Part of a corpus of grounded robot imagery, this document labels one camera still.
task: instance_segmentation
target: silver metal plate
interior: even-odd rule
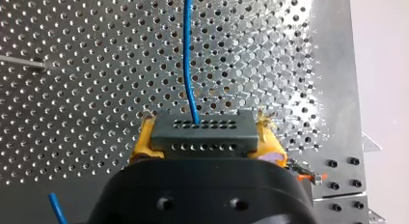
[[[0,62],[0,208],[27,210],[0,221],[53,222],[51,191],[69,221],[84,221],[126,164],[143,111],[189,112],[183,0],[0,1],[0,54],[48,65]],[[364,191],[363,163],[348,163],[363,162],[349,0],[193,4],[199,111],[274,112],[289,154],[328,174],[315,198]]]
[[[320,224],[368,224],[368,199],[365,194],[314,201]]]

